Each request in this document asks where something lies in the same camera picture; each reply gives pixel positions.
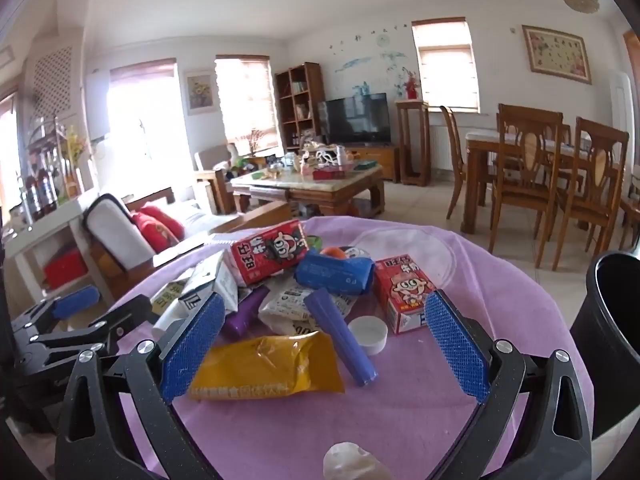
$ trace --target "window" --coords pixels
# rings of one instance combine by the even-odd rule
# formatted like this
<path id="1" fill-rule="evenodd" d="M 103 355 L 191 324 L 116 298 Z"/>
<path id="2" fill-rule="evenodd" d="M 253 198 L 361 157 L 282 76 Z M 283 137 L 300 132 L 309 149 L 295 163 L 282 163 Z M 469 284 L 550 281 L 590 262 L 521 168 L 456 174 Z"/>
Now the window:
<path id="1" fill-rule="evenodd" d="M 464 18 L 413 22 L 422 98 L 430 107 L 479 112 L 478 76 Z"/>
<path id="2" fill-rule="evenodd" d="M 124 196 L 191 185 L 193 165 L 175 59 L 111 70 L 107 105 L 107 150 L 113 160 L 100 164 L 101 187 Z"/>
<path id="3" fill-rule="evenodd" d="M 22 201 L 18 188 L 21 172 L 16 101 L 15 94 L 0 101 L 0 206 L 5 220 L 9 218 L 9 210 Z"/>
<path id="4" fill-rule="evenodd" d="M 217 56 L 216 80 L 220 95 L 226 140 L 240 155 L 251 152 L 251 131 L 261 130 L 255 150 L 276 148 L 280 135 L 276 127 L 271 67 L 267 56 Z"/>

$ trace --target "purple package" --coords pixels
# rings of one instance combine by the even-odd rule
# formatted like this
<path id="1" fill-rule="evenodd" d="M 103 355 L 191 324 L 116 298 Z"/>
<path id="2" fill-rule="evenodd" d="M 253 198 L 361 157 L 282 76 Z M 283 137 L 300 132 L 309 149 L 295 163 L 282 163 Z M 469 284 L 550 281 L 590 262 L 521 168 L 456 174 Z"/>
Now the purple package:
<path id="1" fill-rule="evenodd" d="M 238 311 L 226 316 L 222 332 L 232 339 L 240 339 L 249 330 L 249 325 L 258 317 L 258 309 L 267 297 L 269 289 L 261 285 L 238 303 Z"/>

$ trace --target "red cushion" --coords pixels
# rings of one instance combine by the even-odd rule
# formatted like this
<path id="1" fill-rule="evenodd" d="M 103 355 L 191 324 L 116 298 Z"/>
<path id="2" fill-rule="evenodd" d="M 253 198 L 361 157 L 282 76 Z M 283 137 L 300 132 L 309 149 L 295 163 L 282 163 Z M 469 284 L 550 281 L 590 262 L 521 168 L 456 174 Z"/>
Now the red cushion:
<path id="1" fill-rule="evenodd" d="M 133 213 L 131 216 L 145 240 L 156 253 L 161 253 L 178 243 L 174 234 L 161 221 L 144 213 Z"/>
<path id="2" fill-rule="evenodd" d="M 178 240 L 184 240 L 184 225 L 178 222 L 175 218 L 171 218 L 167 213 L 162 211 L 157 205 L 148 203 L 143 205 L 139 211 L 145 215 L 152 216 L 156 220 L 161 221 L 169 228 Z"/>

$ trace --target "purple tablecloth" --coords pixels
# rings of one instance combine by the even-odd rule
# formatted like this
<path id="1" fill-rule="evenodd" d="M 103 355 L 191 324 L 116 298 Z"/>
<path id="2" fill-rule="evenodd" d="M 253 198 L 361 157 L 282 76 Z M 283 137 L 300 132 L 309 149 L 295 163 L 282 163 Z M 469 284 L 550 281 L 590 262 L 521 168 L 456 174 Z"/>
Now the purple tablecloth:
<path id="1" fill-rule="evenodd" d="M 376 260 L 408 253 L 460 312 L 477 319 L 493 338 L 508 339 L 521 352 L 540 356 L 567 350 L 593 420 L 593 385 L 554 300 L 516 267 L 457 234 L 429 226 L 314 218 L 305 223 L 305 232 L 322 237 L 325 246 L 357 245 Z M 217 235 L 214 240 L 241 236 Z M 205 246 L 169 264 L 119 304 L 157 292 L 182 270 L 224 247 Z M 356 307 L 370 310 L 374 300 L 362 298 Z M 149 337 L 150 325 L 145 324 L 121 340 L 121 351 Z M 358 388 L 340 364 L 343 395 L 229 402 L 183 397 L 174 406 L 225 480 L 319 480 L 324 454 L 344 441 L 373 453 L 398 480 L 423 480 L 468 420 L 475 399 L 460 390 L 428 328 L 390 335 L 385 350 L 372 360 L 380 376 L 367 388 Z M 516 407 L 488 470 L 504 461 L 523 407 Z M 131 405 L 126 412 L 147 466 L 161 472 L 140 422 L 130 416 Z"/>

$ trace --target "lattice panel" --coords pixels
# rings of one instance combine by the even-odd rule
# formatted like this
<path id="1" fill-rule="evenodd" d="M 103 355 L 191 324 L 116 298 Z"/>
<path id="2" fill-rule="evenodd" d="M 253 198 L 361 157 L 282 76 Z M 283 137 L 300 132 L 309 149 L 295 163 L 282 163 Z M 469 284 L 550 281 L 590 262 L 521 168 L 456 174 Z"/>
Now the lattice panel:
<path id="1" fill-rule="evenodd" d="M 33 74 L 33 91 L 40 98 L 36 117 L 60 115 L 71 108 L 71 51 L 66 46 L 40 58 Z"/>

